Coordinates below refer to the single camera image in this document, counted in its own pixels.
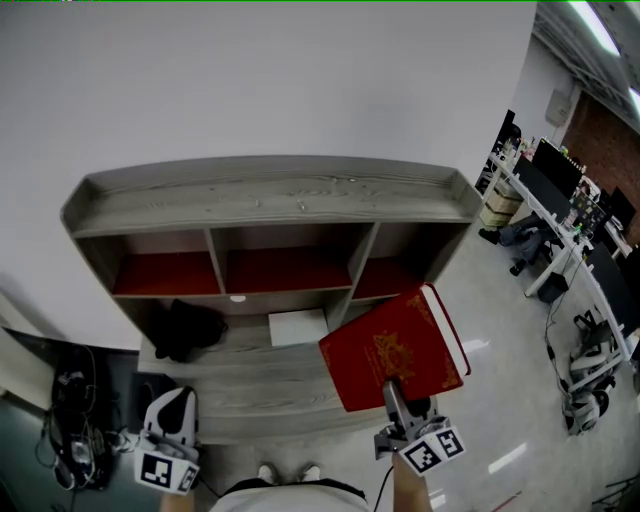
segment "desk leg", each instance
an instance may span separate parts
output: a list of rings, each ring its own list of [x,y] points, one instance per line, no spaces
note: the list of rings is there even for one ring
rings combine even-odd
[[[558,253],[558,255],[553,258],[553,261],[549,264],[547,268],[544,269],[544,272],[540,274],[540,277],[536,279],[529,288],[527,288],[524,292],[526,297],[531,297],[534,293],[536,293],[543,283],[549,278],[551,272],[553,272],[558,265],[560,265],[561,261],[564,260],[569,253],[571,252],[571,247],[565,245],[562,250]]]
[[[581,381],[578,381],[575,384],[572,384],[571,386],[569,386],[569,393],[573,393],[574,391],[577,391],[578,389],[589,384],[589,382],[597,379],[598,377],[600,377],[600,375],[608,372],[611,368],[621,363],[622,361],[623,361],[622,354],[618,352],[607,364],[602,366],[602,368],[599,368],[598,371],[590,373],[587,377],[585,377]]]
[[[500,167],[496,165],[495,168],[496,170],[493,171],[493,176],[491,177],[491,181],[487,185],[487,190],[484,191],[484,195],[482,196],[483,204],[487,203],[487,199],[489,199],[489,196],[491,195],[491,192],[493,192],[493,189],[496,188],[496,185],[498,184],[498,180],[502,175],[502,171],[500,170]]]

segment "office desk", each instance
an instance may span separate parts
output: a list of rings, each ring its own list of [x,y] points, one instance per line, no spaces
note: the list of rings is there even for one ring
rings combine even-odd
[[[616,251],[611,256],[614,260],[622,253],[622,255],[626,258],[633,251],[633,247],[631,247],[624,237],[618,231],[618,228],[615,227],[613,222],[607,221],[604,225],[604,229],[607,231],[611,239],[615,242],[618,247]]]
[[[509,184],[516,189],[516,191],[524,198],[529,208],[536,212],[536,214],[544,219],[549,226],[553,228],[553,230],[557,233],[559,239],[562,242],[562,250],[553,258],[553,261],[547,266],[547,268],[540,274],[540,276],[533,282],[529,288],[527,288],[524,294],[527,297],[533,296],[540,287],[544,284],[544,282],[548,279],[551,273],[558,268],[558,266],[566,260],[567,255],[571,252],[573,256],[577,259],[582,258],[582,250],[584,247],[588,247],[589,249],[593,249],[591,243],[585,238],[579,238],[578,242],[574,242],[573,232],[566,230],[560,223],[564,219],[556,219],[556,215],[550,213],[541,203],[536,199],[536,197],[529,191],[529,189],[517,178],[514,176],[512,170],[513,166],[509,164],[505,164],[502,160],[500,160],[496,155],[492,154],[489,156],[489,160],[491,160],[496,165],[496,171],[494,172],[494,179],[491,180],[489,186],[487,187],[487,191],[483,196],[483,199],[486,201],[486,198],[489,197],[489,194],[493,190],[493,188],[500,181],[500,178],[508,179]]]
[[[527,188],[527,186],[522,183],[517,174],[513,173],[513,166],[510,164],[505,164],[502,160],[500,160],[496,155],[491,155],[489,159],[495,164],[496,170],[494,172],[494,176],[487,187],[485,195],[483,199],[486,200],[489,197],[489,194],[492,192],[493,188],[496,186],[500,179],[506,179],[509,181],[510,185],[518,191],[520,195],[524,198],[527,204],[531,207],[532,210],[536,212],[540,218],[544,219],[558,234],[559,239],[562,241],[563,248],[560,253],[553,259],[551,264],[545,269],[545,271],[535,280],[535,282],[527,288],[525,291],[525,295],[527,297],[533,296],[540,286],[547,280],[551,272],[554,269],[558,268],[564,258],[568,255],[574,258],[577,265],[579,265],[579,269],[576,272],[581,273],[581,276],[584,278],[587,283],[587,287],[589,289],[589,293],[591,298],[597,307],[598,311],[600,311],[603,318],[609,322],[611,326],[611,331],[613,332],[614,339],[616,340],[616,344],[618,345],[618,349],[612,354],[609,362],[600,368],[598,371],[590,374],[587,378],[572,384],[569,388],[570,392],[576,391],[583,387],[585,384],[593,381],[598,378],[600,375],[604,374],[617,364],[622,361],[629,361],[631,359],[631,355],[633,353],[633,348],[630,346],[630,342],[627,340],[625,336],[623,336],[623,325],[616,320],[613,311],[611,310],[611,304],[607,299],[602,286],[596,280],[594,275],[592,274],[593,266],[587,266],[582,259],[582,250],[583,248],[589,247],[593,249],[591,243],[584,239],[580,238],[577,243],[573,241],[573,234],[568,232],[563,226],[561,226],[561,222],[564,219],[557,219],[557,215],[554,213],[550,213],[547,208],[545,208],[542,203],[531,193],[531,191]]]

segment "ceiling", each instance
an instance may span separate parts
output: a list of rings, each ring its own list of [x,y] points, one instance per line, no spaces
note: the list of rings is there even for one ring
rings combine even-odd
[[[538,2],[533,35],[582,89],[640,133],[629,86],[640,91],[640,4],[589,2],[620,50],[607,53],[570,5]]]

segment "white shirt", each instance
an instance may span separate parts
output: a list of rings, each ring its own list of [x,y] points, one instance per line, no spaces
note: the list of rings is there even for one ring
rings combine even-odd
[[[223,496],[211,512],[369,512],[367,502],[324,485],[246,489]]]

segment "red brick wall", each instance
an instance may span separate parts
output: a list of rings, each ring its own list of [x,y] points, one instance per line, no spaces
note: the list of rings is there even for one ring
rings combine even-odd
[[[640,135],[582,93],[562,144],[587,166],[587,176],[612,193],[619,187],[636,208],[627,241],[640,243]]]

